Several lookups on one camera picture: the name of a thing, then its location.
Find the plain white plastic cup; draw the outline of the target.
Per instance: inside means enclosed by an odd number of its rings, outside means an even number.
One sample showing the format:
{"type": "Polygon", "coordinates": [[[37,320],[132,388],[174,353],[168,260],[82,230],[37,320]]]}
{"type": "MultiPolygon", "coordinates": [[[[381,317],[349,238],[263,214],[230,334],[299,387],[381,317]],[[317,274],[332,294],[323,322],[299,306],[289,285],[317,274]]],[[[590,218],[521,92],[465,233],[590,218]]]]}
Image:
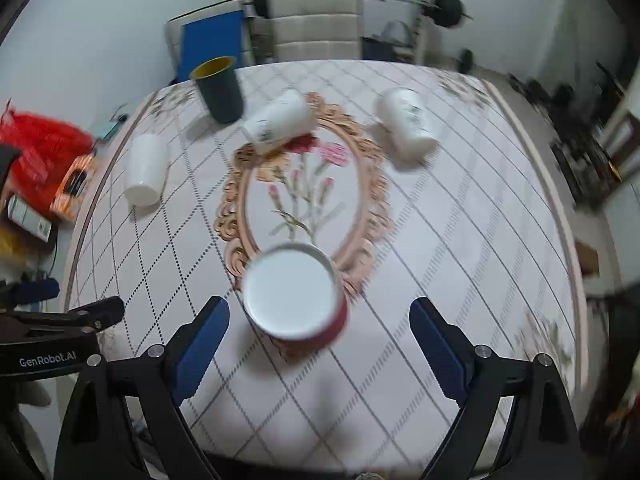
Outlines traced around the plain white plastic cup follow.
{"type": "Polygon", "coordinates": [[[134,207],[149,207],[160,201],[168,169],[168,146],[155,133],[137,136],[127,160],[124,195],[134,207]]]}

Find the red plastic bag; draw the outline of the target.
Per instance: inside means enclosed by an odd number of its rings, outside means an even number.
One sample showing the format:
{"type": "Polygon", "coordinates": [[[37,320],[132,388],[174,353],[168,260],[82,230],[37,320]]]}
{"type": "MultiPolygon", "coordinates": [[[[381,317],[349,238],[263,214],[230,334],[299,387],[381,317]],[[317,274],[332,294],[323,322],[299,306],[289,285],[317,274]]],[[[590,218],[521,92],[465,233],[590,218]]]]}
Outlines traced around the red plastic bag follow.
{"type": "Polygon", "coordinates": [[[55,192],[75,159],[92,151],[93,137],[68,122],[19,112],[7,102],[1,115],[1,143],[21,151],[11,166],[10,189],[55,221],[50,211],[55,192]]]}

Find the orange tissue pack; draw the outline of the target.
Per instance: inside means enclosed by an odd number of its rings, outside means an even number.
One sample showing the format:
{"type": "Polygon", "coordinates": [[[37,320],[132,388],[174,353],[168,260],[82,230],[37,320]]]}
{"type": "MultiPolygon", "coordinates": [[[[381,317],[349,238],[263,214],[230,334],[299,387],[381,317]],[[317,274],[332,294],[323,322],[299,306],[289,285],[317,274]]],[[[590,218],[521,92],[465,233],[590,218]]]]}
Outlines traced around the orange tissue pack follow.
{"type": "Polygon", "coordinates": [[[77,157],[55,191],[50,211],[61,220],[74,222],[95,173],[96,156],[90,153],[77,157]]]}

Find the red ribbed paper cup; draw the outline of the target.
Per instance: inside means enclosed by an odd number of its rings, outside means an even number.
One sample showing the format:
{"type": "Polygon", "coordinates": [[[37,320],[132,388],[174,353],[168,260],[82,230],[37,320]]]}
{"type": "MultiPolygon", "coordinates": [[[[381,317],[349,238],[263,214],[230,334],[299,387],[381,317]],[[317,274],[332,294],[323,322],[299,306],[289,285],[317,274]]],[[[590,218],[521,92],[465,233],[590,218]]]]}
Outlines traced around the red ribbed paper cup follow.
{"type": "Polygon", "coordinates": [[[286,242],[261,252],[247,265],[241,290],[253,324],[286,348],[321,349],[348,318],[341,274],[311,244],[286,242]]]}

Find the beige padded chair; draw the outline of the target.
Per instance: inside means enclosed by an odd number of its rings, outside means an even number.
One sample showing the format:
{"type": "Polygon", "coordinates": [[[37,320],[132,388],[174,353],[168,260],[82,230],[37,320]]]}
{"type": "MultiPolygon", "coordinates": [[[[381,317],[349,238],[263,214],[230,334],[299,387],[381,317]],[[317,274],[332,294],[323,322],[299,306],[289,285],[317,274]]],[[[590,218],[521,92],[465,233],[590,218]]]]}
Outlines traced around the beige padded chair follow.
{"type": "Polygon", "coordinates": [[[361,0],[267,0],[280,62],[359,60],[361,0]]]}

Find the white paper cup with print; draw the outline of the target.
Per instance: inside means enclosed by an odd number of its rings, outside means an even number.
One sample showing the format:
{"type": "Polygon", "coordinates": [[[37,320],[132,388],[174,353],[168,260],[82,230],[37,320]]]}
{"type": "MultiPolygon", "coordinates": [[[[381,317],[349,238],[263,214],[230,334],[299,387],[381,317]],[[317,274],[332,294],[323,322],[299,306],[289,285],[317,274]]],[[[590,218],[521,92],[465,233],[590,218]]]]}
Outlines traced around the white paper cup with print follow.
{"type": "Polygon", "coordinates": [[[247,118],[242,127],[257,155],[267,155],[298,136],[311,133],[316,118],[306,96],[288,89],[247,118]]]}

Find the chair with blue cloth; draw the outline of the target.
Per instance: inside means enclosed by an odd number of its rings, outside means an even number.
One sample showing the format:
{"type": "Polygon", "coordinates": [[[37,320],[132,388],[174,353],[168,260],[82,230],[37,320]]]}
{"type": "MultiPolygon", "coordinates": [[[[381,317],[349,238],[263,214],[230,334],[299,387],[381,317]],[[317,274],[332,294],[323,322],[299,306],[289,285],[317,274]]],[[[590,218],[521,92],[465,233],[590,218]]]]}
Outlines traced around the chair with blue cloth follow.
{"type": "Polygon", "coordinates": [[[243,0],[224,0],[183,13],[165,24],[175,81],[183,82],[202,63],[232,56],[236,67],[254,64],[243,0]]]}

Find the barbell weight rack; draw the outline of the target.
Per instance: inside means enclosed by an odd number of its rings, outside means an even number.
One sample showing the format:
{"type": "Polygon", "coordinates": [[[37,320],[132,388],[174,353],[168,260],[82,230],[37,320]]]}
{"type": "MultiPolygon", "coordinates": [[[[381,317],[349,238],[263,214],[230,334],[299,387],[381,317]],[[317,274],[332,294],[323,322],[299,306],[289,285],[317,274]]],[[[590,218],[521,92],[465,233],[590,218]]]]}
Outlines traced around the barbell weight rack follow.
{"type": "MultiPolygon", "coordinates": [[[[413,26],[407,25],[405,31],[408,34],[408,42],[401,46],[394,46],[389,42],[383,41],[381,49],[383,51],[383,58],[394,58],[396,55],[405,55],[410,58],[414,64],[420,64],[422,58],[427,51],[428,45],[428,29],[431,26],[440,27],[444,29],[456,28],[463,21],[467,20],[470,16],[466,14],[464,5],[461,0],[361,0],[362,6],[366,1],[379,1],[379,2],[398,2],[406,4],[407,6],[413,6],[416,10],[416,24],[413,26]]],[[[269,44],[268,53],[272,58],[276,59],[274,55],[273,38],[271,32],[271,25],[269,21],[269,10],[267,0],[250,0],[250,5],[254,9],[254,13],[258,18],[261,18],[268,27],[266,37],[269,44]]],[[[377,42],[376,39],[370,39],[365,36],[361,36],[362,55],[366,54],[364,46],[368,42],[377,42]]]]}

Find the light blue booklet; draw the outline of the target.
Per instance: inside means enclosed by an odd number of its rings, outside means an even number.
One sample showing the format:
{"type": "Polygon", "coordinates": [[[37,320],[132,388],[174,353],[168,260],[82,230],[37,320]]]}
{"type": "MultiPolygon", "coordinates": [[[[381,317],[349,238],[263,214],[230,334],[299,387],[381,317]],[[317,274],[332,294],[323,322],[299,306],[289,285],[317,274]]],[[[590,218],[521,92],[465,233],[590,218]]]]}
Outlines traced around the light blue booklet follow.
{"type": "Polygon", "coordinates": [[[104,122],[101,125],[96,127],[96,132],[93,133],[93,136],[96,140],[101,142],[107,142],[110,140],[116,133],[119,132],[119,129],[122,128],[122,125],[127,121],[127,114],[120,114],[117,116],[111,117],[107,122],[104,122]]]}

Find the dark green yellow-lined cup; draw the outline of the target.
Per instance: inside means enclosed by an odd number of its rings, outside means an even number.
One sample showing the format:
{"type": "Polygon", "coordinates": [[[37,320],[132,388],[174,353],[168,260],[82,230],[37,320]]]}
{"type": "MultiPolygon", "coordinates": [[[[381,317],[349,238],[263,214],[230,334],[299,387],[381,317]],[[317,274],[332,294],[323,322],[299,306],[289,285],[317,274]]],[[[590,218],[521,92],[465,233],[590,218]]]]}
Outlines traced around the dark green yellow-lined cup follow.
{"type": "Polygon", "coordinates": [[[190,73],[210,116],[219,125],[237,122],[244,113],[244,100],[234,56],[212,58],[190,73]]]}

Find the yellow snack bag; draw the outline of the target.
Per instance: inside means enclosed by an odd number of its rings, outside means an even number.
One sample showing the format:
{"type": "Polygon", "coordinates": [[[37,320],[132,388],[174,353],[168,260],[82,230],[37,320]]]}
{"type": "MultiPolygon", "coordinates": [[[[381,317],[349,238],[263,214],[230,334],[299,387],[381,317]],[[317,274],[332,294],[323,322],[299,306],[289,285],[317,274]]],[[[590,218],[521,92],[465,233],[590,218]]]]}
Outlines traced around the yellow snack bag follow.
{"type": "Polygon", "coordinates": [[[23,273],[38,269],[41,245],[35,237],[21,231],[9,222],[0,226],[0,278],[17,281],[23,273]]]}

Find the floral checked tablecloth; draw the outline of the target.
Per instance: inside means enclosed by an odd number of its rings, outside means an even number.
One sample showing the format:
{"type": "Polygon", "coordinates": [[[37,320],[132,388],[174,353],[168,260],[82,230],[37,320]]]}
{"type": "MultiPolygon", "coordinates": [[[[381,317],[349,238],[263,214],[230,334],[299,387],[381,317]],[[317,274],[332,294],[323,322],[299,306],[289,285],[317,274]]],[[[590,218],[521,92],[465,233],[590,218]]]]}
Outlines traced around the floral checked tablecloth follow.
{"type": "Polygon", "coordinates": [[[310,132],[260,156],[194,84],[151,93],[105,151],[62,306],[109,296],[109,360],[167,344],[210,297],[224,338],[181,413],[207,451],[311,471],[416,476],[456,418],[411,333],[431,300],[474,349],[547,353],[586,381],[585,295],[558,192],[490,82],[368,61],[243,68],[248,114],[310,132]]]}

